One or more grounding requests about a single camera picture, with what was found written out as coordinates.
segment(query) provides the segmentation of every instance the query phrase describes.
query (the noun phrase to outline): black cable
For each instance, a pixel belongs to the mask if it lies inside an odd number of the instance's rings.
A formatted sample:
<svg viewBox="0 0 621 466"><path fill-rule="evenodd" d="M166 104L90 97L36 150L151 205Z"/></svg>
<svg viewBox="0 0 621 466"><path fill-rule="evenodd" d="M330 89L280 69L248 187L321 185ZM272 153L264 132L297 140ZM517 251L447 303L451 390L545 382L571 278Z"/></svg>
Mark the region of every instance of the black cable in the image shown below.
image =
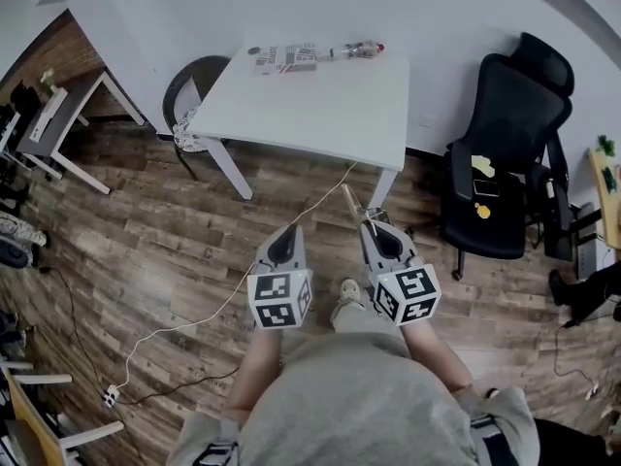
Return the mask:
<svg viewBox="0 0 621 466"><path fill-rule="evenodd" d="M227 373L226 375L222 375L221 377L204 377L204 378L201 378L200 380L197 380L196 382L188 382L188 383L178 384L177 386L175 386L174 388L171 388L170 390L167 390L165 392L153 392L153 393L150 393L149 395L146 395L145 397L141 397L140 399L138 399L138 400L136 400L134 402L121 402L119 400L117 400L116 402L118 404L123 405L123 406L137 406L138 404L142 404L143 402L145 402L147 399L150 399L151 397L163 397L165 395L170 395L171 393L175 393L180 388L185 388L186 386L192 386L192 385L195 385L195 384L206 382L207 380L210 380L210 381L224 380L224 379L226 379L226 378L228 378L230 376L235 375L239 370L240 370L240 366L235 368L230 373Z"/></svg>
<svg viewBox="0 0 621 466"><path fill-rule="evenodd" d="M62 280L63 284L65 285L65 288L67 288L67 292L69 293L69 300L71 301L71 320L72 320L73 327L74 327L74 335L76 336L76 340L78 340L78 344L80 345L80 348L82 349L82 352L83 352L84 356L86 357L86 359L88 359L88 362L90 363L90 366L91 366L91 368L93 370L93 374L95 375L95 378L97 379L97 382L99 383L101 380L99 378L99 372L97 371L97 367L95 366L95 363L93 362L93 360L88 355L88 352L86 351L86 348L84 347L84 344L82 343L82 338L80 337L80 332L78 331L78 324L76 322L76 314L75 314L76 309L75 309L75 304L74 304L74 296L73 296L73 292L71 291L71 288L69 287L69 284L65 281L64 277L62 276L62 273L58 269L51 268L51 267L44 267L44 268L40 268L39 271L42 274L46 274L49 271L55 271L56 273L58 273L58 277L60 278L60 280ZM184 388L184 387L187 387L187 386L193 386L195 384L206 382L207 380L210 380L210 381L224 380L224 379L226 379L226 378L228 378L230 376L235 375L235 373L237 373L239 370L240 370L240 366L235 368L230 373L227 373L226 375L222 375L220 377L207 376L207 377L204 377L204 378L202 378L200 380L197 380L196 382L188 382L188 383L179 384L176 387L171 388L170 390L167 390L165 392L150 393L149 395L146 395L145 397L141 397L140 399L138 399L137 401L134 401L134 402L121 402L121 401L117 400L116 403L120 404L120 405L123 405L123 406L137 406L137 405L142 404L143 402L145 402L147 399L150 399L151 397L163 397L163 396L166 396L166 395L170 395L170 394L176 392L177 390L179 390L180 388ZM93 386L93 388L95 388L95 390L97 391L97 394L103 400L104 396L102 394L102 389L99 388L96 384L94 384L89 377L86 377L86 379ZM130 433L129 429L127 428L127 425L125 424L125 420L123 419L120 411L118 409L115 409L114 407L112 407L112 409L116 413L116 415L118 416L119 420L123 423L123 427L124 427L125 431L127 432L127 435L130 438L130 441L132 443L132 447L134 448L134 450L136 451L136 453L140 457L140 459L143 462L143 464L146 465L147 463L145 462L145 459L143 458L143 455L141 454L140 449L138 449L138 446L136 445L136 441L134 440L134 437L133 437L132 433Z"/></svg>
<svg viewBox="0 0 621 466"><path fill-rule="evenodd" d="M598 317L591 317L590 319L585 319L584 322L589 322L589 321L595 321L596 319L602 319L603 317L611 317L612 315L603 315L603 316L598 316ZM579 375L582 376L582 378L584 378L584 380L586 380L587 382L589 382L591 384L591 388L595 388L595 381L591 380L589 377L586 376L586 374L584 373L584 371L582 371L581 369L572 369L571 371L568 371L567 373L559 373L558 371L558 361L559 361L559 332L565 328L569 328L572 327L573 325L570 324L571 321L566 322L565 324L559 326L559 329L556 330L556 334L554 335L554 346L556 347L556 351L554 352L554 373L556 374L557 377L566 377L568 375L572 375L573 373L578 373Z"/></svg>
<svg viewBox="0 0 621 466"><path fill-rule="evenodd" d="M65 288L67 288L67 292L69 293L69 300L71 301L71 320L74 326L74 335L76 336L76 340L78 341L78 345L80 346L80 348L82 349L82 352L84 354L84 356L86 357L86 359L88 359L88 362L90 363L90 367L93 370L93 374L95 375L95 379L97 380L97 382L100 382L100 378L99 378L99 372L97 371L97 367L95 366L95 363L93 362L93 360L90 358L90 355L88 355L88 352L86 351L86 348L84 347L84 344L82 343L82 338L80 337L80 332L78 331L78 324L76 323L76 305L74 303L74 295L73 292L71 291L71 288L69 287L69 284L65 281L65 278L62 276L62 273L56 269L56 268L51 268L51 267L45 267L45 268L40 268L39 272L42 274L46 274L50 271L55 271L56 273L58 273L58 277L60 278L60 280L63 282L63 284L65 285ZM99 388L98 385L96 385L95 383L93 383L93 381L88 377L85 376L86 380L92 385L92 387L95 389L95 391L97 392L97 395L99 395L99 397L102 399L104 399L104 395L102 393L101 388ZM140 452L140 449L138 448L136 441L134 440L134 435L129 431L129 428L127 427L127 424L125 423L125 420L123 419L123 416L121 415L121 413L118 411L118 409L114 409L113 411L116 413L116 415L118 416L118 419L120 420L120 422L123 423L123 429L125 430L125 432L127 433L127 436L129 437L129 440L132 444L132 447L134 448L134 450L136 451L136 453L138 454L138 457L140 458L141 462L147 466L147 462L145 461L145 459L143 458L142 453Z"/></svg>
<svg viewBox="0 0 621 466"><path fill-rule="evenodd" d="M578 373L582 375L582 378L591 384L591 388L595 387L595 382L587 377L581 369L572 369L567 373L559 373L558 370L558 361L559 361L559 332L565 328L565 325L559 326L559 329L556 330L556 335L554 335L554 345L556 346L556 352L554 353L554 373L556 373L557 377L566 377L568 375L572 375L573 373Z"/></svg>

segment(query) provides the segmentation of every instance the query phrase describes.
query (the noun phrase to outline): power strip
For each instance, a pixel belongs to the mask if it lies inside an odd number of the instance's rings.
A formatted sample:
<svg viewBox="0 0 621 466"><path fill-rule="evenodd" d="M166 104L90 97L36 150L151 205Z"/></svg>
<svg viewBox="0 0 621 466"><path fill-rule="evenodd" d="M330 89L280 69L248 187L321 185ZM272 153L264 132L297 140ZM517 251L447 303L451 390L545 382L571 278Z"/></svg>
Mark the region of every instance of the power strip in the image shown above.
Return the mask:
<svg viewBox="0 0 621 466"><path fill-rule="evenodd" d="M120 392L118 391L118 388L116 388L116 386L114 386L113 384L111 384L108 387L108 390L106 390L106 392L104 393L104 404L106 405L107 408L111 408L114 404L116 404L116 400L118 399L118 396L120 395Z"/></svg>
<svg viewBox="0 0 621 466"><path fill-rule="evenodd" d="M595 397L598 393L600 392L600 384L599 383L595 383L593 385L593 388L589 389L588 392L586 392L586 397L585 400L591 400L593 397Z"/></svg>

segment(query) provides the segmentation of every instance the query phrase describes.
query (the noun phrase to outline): chair armrest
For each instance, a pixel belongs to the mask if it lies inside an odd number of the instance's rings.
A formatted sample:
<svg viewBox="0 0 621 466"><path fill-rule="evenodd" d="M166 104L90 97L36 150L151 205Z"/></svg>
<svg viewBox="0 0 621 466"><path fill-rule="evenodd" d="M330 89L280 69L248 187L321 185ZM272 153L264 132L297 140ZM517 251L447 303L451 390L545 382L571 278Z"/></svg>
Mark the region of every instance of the chair armrest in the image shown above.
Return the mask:
<svg viewBox="0 0 621 466"><path fill-rule="evenodd" d="M451 145L450 175L453 193L467 201L473 200L473 154L461 140Z"/></svg>
<svg viewBox="0 0 621 466"><path fill-rule="evenodd" d="M567 192L560 183L548 180L541 189L539 204L542 206L543 226L551 226L546 232L559 236L570 231L572 210Z"/></svg>
<svg viewBox="0 0 621 466"><path fill-rule="evenodd" d="M567 192L570 187L570 175L558 133L554 133L547 141L547 158L550 161L552 178Z"/></svg>

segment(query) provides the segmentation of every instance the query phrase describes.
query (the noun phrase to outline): electrical outlet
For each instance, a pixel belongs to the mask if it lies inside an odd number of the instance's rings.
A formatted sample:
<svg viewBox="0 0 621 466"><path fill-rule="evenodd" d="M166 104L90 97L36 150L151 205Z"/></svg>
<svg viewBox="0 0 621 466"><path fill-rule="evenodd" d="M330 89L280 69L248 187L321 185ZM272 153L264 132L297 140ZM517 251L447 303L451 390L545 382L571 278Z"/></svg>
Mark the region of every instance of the electrical outlet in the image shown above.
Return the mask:
<svg viewBox="0 0 621 466"><path fill-rule="evenodd" d="M116 388L113 384L108 387L108 390L104 393L104 404L106 404L107 408L111 408L114 404L116 404L116 399L120 395L118 388Z"/></svg>

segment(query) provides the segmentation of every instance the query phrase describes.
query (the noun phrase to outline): white table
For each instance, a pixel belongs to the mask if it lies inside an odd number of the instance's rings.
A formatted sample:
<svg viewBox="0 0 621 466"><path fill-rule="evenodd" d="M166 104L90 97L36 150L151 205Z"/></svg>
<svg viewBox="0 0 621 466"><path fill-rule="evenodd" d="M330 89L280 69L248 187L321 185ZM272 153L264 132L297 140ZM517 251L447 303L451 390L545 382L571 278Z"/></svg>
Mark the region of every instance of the white table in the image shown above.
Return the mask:
<svg viewBox="0 0 621 466"><path fill-rule="evenodd" d="M110 189L60 153L60 147L65 141L65 138L69 133L69 129L80 116L82 108L100 84L104 84L106 86L118 103L138 124L143 125L145 120L138 113L138 111L134 109L134 106L131 104L129 99L123 94L105 70L102 69L85 73L79 77L71 79L71 83L72 85L68 87L69 94L67 95L67 98L65 98L63 103L58 108L58 111L49 121L49 124L44 130L39 142L31 140L30 134L34 130L43 108L28 125L28 128L19 141L19 145L17 145L16 151L23 153L28 160L34 162L37 166L52 175L54 178L60 180L62 175L58 173L58 171L50 168L48 164L40 158L51 157L53 160L58 162L58 164L72 172L78 178L95 187L102 193L108 195L110 193Z"/></svg>
<svg viewBox="0 0 621 466"><path fill-rule="evenodd" d="M314 72L261 76L243 47L187 131L208 137L213 159L245 199L252 190L219 138L333 155L381 169L369 207L379 207L404 167L409 64L373 59L322 62Z"/></svg>

